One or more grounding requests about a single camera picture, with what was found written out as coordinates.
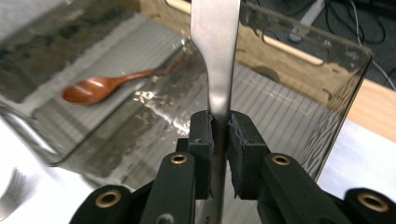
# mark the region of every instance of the wooden spoon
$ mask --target wooden spoon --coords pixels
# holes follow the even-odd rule
[[[123,77],[91,77],[64,89],[62,98],[75,105],[91,105],[109,96],[117,87],[125,82],[149,77],[157,69],[149,69]]]

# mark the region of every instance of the spoon bowl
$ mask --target spoon bowl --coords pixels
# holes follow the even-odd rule
[[[64,89],[62,98],[74,105],[91,105],[103,101],[125,82],[151,76],[156,69],[149,69],[123,77],[91,77]]]

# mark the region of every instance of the spoon handle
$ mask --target spoon handle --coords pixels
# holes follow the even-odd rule
[[[149,70],[145,70],[145,71],[140,71],[137,73],[132,73],[123,77],[117,77],[116,80],[118,81],[118,84],[123,84],[125,82],[134,80],[134,79],[138,79],[138,78],[142,78],[142,77],[149,77],[151,76],[157,69],[152,68]]]

